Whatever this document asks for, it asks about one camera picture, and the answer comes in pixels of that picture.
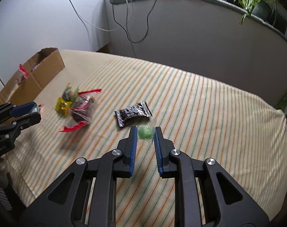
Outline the green candy clear wrapper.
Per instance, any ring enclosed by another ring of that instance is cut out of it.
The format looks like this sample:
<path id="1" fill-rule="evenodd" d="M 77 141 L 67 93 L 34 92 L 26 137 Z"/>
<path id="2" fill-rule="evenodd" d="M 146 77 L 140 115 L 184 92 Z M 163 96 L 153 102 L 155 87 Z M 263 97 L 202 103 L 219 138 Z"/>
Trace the green candy clear wrapper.
<path id="1" fill-rule="evenodd" d="M 140 140 L 145 141 L 148 145 L 153 145 L 156 129 L 155 119 L 150 119 L 147 122 L 137 126 L 137 136 Z"/>

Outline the green candy packet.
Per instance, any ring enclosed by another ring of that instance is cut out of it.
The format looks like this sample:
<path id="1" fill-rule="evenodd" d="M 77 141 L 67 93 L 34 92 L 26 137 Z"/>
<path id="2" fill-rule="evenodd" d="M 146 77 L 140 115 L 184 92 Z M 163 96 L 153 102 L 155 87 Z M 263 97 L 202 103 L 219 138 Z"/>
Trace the green candy packet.
<path id="1" fill-rule="evenodd" d="M 77 99 L 78 91 L 79 91 L 79 87 L 76 87 L 75 89 L 73 89 L 73 86 L 71 85 L 71 83 L 68 83 L 65 87 L 63 94 L 62 94 L 62 98 L 65 101 L 70 101 L 70 102 L 74 103 Z"/>

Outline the white fluffy cloth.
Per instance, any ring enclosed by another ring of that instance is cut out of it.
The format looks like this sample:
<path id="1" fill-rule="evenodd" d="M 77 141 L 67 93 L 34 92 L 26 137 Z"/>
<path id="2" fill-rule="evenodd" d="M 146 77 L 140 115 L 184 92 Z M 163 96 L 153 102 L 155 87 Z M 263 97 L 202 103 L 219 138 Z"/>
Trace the white fluffy cloth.
<path id="1" fill-rule="evenodd" d="M 8 163 L 5 157 L 0 157 L 0 184 L 7 184 Z"/>

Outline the pink candy wrapper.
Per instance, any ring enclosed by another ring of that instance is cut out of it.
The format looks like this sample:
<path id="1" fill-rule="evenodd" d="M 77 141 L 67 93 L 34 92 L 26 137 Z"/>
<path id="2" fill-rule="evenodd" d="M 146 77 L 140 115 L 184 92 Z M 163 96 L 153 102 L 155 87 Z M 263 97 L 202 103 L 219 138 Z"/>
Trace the pink candy wrapper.
<path id="1" fill-rule="evenodd" d="M 38 110 L 39 110 L 40 113 L 43 112 L 44 106 L 45 105 L 43 105 L 43 104 L 38 105 Z"/>

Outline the red-edged brown pastry packet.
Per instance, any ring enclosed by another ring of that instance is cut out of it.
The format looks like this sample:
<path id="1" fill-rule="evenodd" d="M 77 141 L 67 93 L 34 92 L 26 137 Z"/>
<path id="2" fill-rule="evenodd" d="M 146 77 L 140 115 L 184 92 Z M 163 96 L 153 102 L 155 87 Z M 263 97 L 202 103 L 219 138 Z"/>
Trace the red-edged brown pastry packet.
<path id="1" fill-rule="evenodd" d="M 29 77 L 29 73 L 22 64 L 19 64 L 19 71 L 21 72 L 23 78 L 27 79 Z"/>

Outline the yellow candy packet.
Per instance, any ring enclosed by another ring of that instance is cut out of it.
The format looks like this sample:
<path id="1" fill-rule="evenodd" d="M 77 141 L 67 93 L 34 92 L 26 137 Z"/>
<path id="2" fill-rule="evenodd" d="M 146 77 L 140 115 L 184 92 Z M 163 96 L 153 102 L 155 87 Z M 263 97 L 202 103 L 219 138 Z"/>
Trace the yellow candy packet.
<path id="1" fill-rule="evenodd" d="M 69 110 L 71 108 L 72 102 L 66 101 L 63 98 L 59 97 L 57 99 L 57 103 L 55 106 L 55 111 L 59 114 L 61 114 L 64 117 L 67 117 L 69 114 Z"/>

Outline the brown cardboard box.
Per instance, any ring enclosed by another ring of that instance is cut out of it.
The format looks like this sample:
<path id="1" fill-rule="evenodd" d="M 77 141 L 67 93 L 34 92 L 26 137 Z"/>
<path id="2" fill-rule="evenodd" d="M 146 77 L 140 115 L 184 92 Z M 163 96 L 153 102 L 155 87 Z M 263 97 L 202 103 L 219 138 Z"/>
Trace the brown cardboard box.
<path id="1" fill-rule="evenodd" d="M 29 73 L 22 77 L 19 69 L 0 92 L 0 105 L 22 105 L 33 101 L 65 65 L 58 48 L 44 48 L 22 64 Z"/>

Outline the red-edged brown cake packet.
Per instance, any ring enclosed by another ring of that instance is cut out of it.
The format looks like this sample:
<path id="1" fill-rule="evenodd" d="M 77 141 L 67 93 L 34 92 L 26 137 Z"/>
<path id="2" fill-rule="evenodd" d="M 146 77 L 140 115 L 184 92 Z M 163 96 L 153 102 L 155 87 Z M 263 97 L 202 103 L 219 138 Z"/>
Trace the red-edged brown cake packet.
<path id="1" fill-rule="evenodd" d="M 65 126 L 59 132 L 72 132 L 91 122 L 96 105 L 96 95 L 102 89 L 92 89 L 78 92 L 77 99 L 72 103 Z"/>

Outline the striped beige tablecloth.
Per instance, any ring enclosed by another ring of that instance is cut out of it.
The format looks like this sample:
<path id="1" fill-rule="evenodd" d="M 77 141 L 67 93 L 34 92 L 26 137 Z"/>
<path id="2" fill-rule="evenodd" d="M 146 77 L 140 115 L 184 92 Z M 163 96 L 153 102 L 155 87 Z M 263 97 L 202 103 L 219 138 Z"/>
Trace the striped beige tablecloth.
<path id="1" fill-rule="evenodd" d="M 155 125 L 195 159 L 214 158 L 273 219 L 287 192 L 284 113 L 260 97 L 197 74 L 122 56 L 63 50 L 65 68 L 40 92 L 39 124 L 23 131 L 7 154 L 12 184 L 32 203 L 78 157 L 95 159 L 128 136 L 114 112 L 145 101 Z M 101 89 L 92 122 L 62 133 L 55 112 L 67 84 Z"/>

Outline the black chocolate snack packet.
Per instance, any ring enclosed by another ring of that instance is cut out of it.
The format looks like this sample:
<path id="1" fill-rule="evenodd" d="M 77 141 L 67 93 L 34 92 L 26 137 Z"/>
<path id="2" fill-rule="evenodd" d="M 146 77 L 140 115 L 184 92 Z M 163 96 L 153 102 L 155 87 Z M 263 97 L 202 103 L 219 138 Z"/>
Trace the black chocolate snack packet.
<path id="1" fill-rule="evenodd" d="M 114 114 L 120 128 L 125 127 L 129 122 L 133 121 L 134 119 L 151 118 L 153 116 L 145 101 L 126 107 L 121 110 L 115 110 Z"/>

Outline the green potted plant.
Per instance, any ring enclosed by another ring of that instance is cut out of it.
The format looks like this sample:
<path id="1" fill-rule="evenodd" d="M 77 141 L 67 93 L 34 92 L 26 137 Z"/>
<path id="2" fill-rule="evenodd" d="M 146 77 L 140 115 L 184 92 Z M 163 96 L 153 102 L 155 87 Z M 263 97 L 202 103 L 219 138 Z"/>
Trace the green potted plant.
<path id="1" fill-rule="evenodd" d="M 272 26 L 275 25 L 278 12 L 276 0 L 234 0 L 234 2 L 238 2 L 245 10 L 239 22 L 240 26 L 247 17 L 252 17 L 252 15 L 255 15 Z"/>

